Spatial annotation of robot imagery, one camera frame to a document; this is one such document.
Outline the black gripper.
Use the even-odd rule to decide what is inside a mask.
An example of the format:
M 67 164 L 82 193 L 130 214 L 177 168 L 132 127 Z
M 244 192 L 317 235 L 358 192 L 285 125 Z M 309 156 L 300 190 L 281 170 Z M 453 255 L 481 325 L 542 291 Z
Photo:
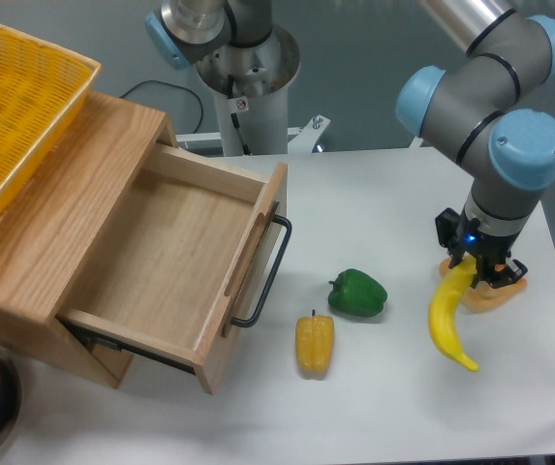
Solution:
M 527 273 L 521 261 L 507 259 L 515 234 L 494 235 L 485 232 L 479 218 L 469 220 L 466 214 L 458 214 L 446 208 L 435 218 L 439 244 L 450 256 L 448 267 L 462 263 L 466 255 L 476 259 L 476 274 L 471 287 L 484 282 L 492 289 L 516 284 Z

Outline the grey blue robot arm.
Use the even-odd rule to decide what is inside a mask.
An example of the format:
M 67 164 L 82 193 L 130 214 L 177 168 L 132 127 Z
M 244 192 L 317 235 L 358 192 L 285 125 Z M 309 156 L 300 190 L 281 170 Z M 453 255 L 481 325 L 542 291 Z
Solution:
M 519 106 L 555 75 L 555 20 L 522 17 L 505 1 L 424 7 L 467 62 L 453 74 L 418 70 L 402 87 L 395 114 L 474 180 L 463 209 L 436 220 L 451 263 L 473 257 L 475 283 L 511 286 L 526 273 L 512 245 L 555 179 L 555 118 Z M 300 54 L 273 21 L 270 2 L 166 1 L 145 27 L 173 68 L 195 68 L 211 89 L 226 155 L 287 150 L 287 92 Z

